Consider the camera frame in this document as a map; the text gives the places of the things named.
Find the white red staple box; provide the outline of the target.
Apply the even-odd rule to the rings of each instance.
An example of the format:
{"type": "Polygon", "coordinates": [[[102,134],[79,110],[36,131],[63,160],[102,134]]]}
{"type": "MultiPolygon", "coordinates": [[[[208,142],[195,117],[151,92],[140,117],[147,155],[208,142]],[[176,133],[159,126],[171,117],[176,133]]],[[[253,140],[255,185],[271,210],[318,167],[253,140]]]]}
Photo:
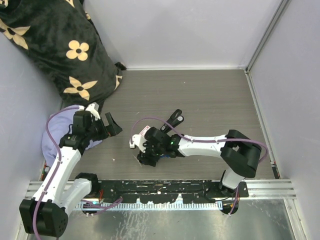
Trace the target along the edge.
{"type": "Polygon", "coordinates": [[[149,129],[150,129],[150,126],[147,125],[144,127],[144,129],[139,134],[144,137],[149,129]]]}

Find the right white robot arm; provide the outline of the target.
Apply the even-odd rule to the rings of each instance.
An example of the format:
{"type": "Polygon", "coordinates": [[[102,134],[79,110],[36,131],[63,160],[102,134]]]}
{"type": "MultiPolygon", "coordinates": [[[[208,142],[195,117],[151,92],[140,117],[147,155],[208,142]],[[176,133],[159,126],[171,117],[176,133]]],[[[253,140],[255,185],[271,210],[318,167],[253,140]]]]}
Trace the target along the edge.
{"type": "Polygon", "coordinates": [[[219,191],[225,197],[236,196],[242,180],[254,178],[260,163],[261,146],[237,130],[214,137],[195,137],[176,133],[168,135],[155,127],[129,140],[131,149],[138,148],[141,164],[154,167],[161,156],[184,158],[207,156],[222,159],[228,169],[222,174],[219,191]]]}

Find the black stapler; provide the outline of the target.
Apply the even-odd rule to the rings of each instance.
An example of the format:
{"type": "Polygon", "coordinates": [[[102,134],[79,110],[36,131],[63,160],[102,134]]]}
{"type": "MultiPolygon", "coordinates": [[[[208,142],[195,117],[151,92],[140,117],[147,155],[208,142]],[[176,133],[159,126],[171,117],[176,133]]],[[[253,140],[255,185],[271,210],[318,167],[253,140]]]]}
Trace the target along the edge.
{"type": "Polygon", "coordinates": [[[169,119],[166,121],[166,123],[164,123],[162,125],[162,127],[160,128],[160,131],[162,133],[169,133],[172,128],[169,126],[171,125],[173,128],[177,127],[179,124],[181,124],[185,118],[182,115],[182,110],[181,109],[176,109],[173,114],[169,117],[169,119]]]}

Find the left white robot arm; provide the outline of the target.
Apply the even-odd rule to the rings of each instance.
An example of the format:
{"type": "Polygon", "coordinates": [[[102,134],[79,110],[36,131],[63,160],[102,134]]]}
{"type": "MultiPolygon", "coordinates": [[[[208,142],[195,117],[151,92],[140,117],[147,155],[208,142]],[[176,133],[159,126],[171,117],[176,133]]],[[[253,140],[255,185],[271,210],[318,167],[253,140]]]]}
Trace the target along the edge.
{"type": "Polygon", "coordinates": [[[73,115],[69,131],[54,143],[57,156],[45,180],[31,199],[23,199],[19,212],[26,233],[37,239],[42,236],[59,238],[67,228],[69,215],[84,198],[95,198],[100,193],[98,176],[80,173],[69,189],[69,177],[90,142],[102,141],[118,135],[123,129],[111,113],[105,114],[104,125],[94,108],[79,109],[73,115]]]}

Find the blue stapler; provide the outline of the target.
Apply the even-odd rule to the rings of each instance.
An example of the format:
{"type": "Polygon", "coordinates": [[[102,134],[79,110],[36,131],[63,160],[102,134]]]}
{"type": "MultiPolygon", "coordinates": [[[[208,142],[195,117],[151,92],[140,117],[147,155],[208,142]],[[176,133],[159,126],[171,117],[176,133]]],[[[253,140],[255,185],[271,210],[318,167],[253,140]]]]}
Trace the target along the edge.
{"type": "Polygon", "coordinates": [[[159,157],[159,159],[166,159],[166,158],[171,158],[171,157],[168,154],[163,154],[159,157]]]}

